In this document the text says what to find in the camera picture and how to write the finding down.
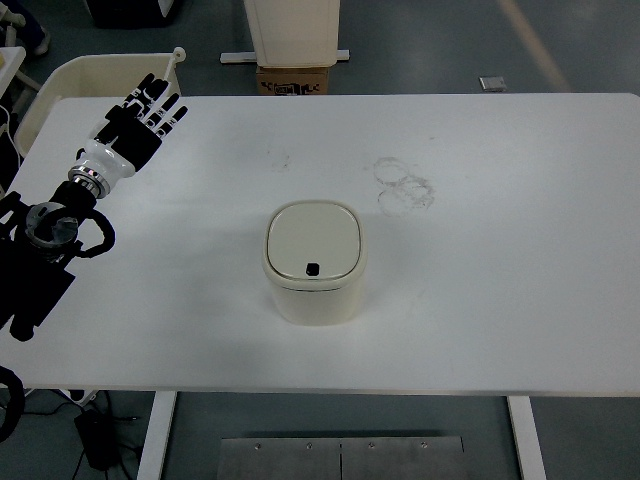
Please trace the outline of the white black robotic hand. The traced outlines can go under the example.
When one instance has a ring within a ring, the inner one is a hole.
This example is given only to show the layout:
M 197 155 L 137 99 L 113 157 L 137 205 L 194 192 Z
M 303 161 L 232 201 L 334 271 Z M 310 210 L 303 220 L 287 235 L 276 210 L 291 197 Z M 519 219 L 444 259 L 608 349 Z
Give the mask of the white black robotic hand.
M 188 112 L 170 86 L 170 81 L 147 74 L 89 135 L 68 180 L 103 198 L 119 180 L 146 166 Z

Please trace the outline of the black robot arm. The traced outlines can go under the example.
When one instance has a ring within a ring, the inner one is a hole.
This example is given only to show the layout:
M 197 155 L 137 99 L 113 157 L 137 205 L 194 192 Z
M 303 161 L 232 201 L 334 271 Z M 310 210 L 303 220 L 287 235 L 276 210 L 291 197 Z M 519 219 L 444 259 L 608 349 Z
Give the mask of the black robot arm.
M 28 205 L 11 192 L 1 199 L 1 325 L 21 342 L 33 338 L 75 280 L 67 266 L 94 258 L 116 241 L 96 209 L 107 193 L 92 170 L 74 170 L 50 200 Z

